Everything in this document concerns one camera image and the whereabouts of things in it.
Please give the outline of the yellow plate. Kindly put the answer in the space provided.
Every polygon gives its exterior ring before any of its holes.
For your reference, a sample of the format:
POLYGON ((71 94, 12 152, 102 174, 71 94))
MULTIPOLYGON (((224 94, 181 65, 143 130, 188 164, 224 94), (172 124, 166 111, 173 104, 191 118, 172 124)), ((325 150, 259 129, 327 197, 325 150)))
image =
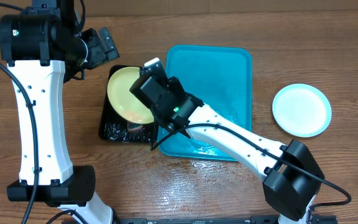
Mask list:
POLYGON ((126 121, 150 124, 154 122, 151 111, 129 91, 139 77, 139 67, 118 69, 108 81, 108 100, 115 112, 126 121))

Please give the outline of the green orange sponge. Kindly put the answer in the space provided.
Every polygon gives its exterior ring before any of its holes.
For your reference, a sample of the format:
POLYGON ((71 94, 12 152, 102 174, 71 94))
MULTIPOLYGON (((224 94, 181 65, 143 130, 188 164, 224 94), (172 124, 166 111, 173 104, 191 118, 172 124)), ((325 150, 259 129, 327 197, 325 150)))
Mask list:
POLYGON ((144 129, 144 126, 142 124, 132 123, 130 121, 127 122, 127 131, 129 133, 138 133, 139 131, 142 131, 144 129))

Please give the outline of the light blue plate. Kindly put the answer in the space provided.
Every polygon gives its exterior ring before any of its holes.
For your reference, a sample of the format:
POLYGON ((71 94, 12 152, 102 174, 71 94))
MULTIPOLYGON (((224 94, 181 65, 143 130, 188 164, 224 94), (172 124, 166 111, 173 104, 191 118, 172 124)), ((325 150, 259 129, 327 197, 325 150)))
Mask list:
POLYGON ((282 88, 272 101, 276 123, 288 134, 312 138, 323 133, 332 119, 331 104, 319 89, 296 83, 282 88))

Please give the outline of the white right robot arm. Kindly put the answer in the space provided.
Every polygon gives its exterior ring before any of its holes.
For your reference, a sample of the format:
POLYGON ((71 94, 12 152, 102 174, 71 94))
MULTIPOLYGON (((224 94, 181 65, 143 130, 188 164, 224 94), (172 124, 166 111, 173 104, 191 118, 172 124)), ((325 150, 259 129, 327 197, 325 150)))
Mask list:
POLYGON ((285 145, 234 124, 185 92, 175 77, 142 75, 130 92, 170 134, 212 145, 250 169, 262 182, 266 202, 280 214, 279 223, 308 223, 324 175, 302 142, 285 145))

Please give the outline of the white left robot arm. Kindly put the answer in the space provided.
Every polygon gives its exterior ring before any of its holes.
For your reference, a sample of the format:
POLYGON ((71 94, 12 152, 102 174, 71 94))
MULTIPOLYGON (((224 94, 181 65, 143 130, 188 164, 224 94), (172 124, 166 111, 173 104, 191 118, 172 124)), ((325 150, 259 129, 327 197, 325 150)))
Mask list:
POLYGON ((72 163, 65 138, 63 84, 119 54, 106 28, 77 32, 73 19, 6 15, 0 20, 1 57, 16 81, 21 132, 19 178, 7 187, 13 202, 43 202, 79 223, 113 223, 114 212, 95 191, 90 165, 72 163))

